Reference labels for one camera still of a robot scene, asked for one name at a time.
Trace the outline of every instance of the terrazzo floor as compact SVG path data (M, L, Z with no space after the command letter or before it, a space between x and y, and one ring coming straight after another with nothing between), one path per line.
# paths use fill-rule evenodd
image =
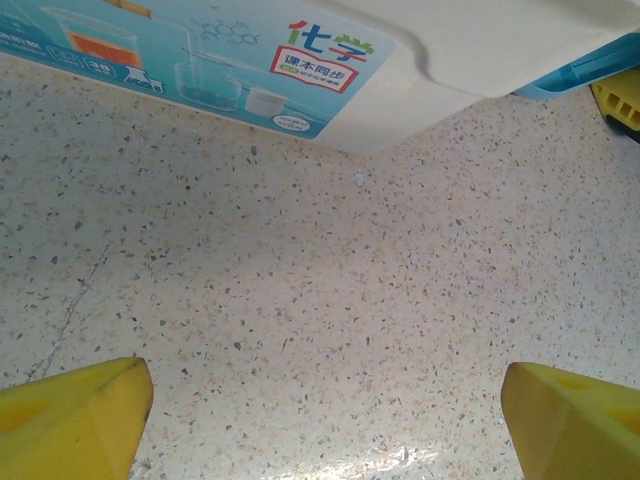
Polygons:
M588 90L357 157L0 62L0 387L144 357L132 478L519 479L510 362L640 387L640 146Z

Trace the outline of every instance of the crack in floor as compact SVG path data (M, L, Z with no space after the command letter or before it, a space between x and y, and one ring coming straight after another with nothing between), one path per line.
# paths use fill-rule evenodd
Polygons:
M71 324L71 320L72 320L73 315L74 315L74 313L76 311L76 308L78 308L78 304L80 303L82 298L87 294L87 292L91 289L91 285L89 285L89 281L91 280L93 275L96 273L98 268L100 268L102 265L107 263L107 260L108 260L108 256L107 255L109 253L109 248L110 247L111 247L110 243L108 243L104 247L104 249L102 250L102 253L100 254L100 257L98 257L98 261L93 266L93 269L89 273L89 276L87 277L87 279L80 281L80 283L81 283L80 290L71 299L71 302L69 303L69 306L67 307L67 312L65 313L64 318L62 319L62 322L58 326L58 329L57 329L58 330L58 339L53 344L53 348L51 349L49 354L46 357L44 357L42 360L40 360L39 362L35 363L31 367L31 370L29 370L29 372L27 373L27 378L29 379L29 381L37 380L37 379L44 378L44 377L47 376L47 372L49 371L49 367L51 367L51 363L53 362L53 357L55 356L56 352L60 348L60 345L62 345L62 342L66 338L65 337L65 332L66 332L67 328L69 327L69 325ZM80 320L79 324L82 325L82 323L84 323L84 321L87 318L88 317L82 318ZM36 376L36 373L38 373L38 370L40 370L41 367L43 367L42 371Z

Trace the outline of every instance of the orange liquid illustration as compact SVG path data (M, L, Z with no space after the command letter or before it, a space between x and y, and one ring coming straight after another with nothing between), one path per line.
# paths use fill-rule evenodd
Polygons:
M103 42L102 40L87 35L80 35L79 33L67 32L67 35L69 36L69 40L71 40L73 48L82 53L104 58L113 63L142 68L140 56L133 50Z

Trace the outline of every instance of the printed illustration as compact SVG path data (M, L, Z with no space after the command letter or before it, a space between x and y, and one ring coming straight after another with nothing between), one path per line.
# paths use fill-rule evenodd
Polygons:
M297 0L0 0L0 50L314 138L394 40Z

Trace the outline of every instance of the floor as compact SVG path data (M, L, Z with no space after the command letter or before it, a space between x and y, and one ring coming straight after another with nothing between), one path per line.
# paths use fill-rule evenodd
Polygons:
M588 91L364 158L0 72L0 387L147 359L134 479L519 479L510 362L640 387L640 146Z

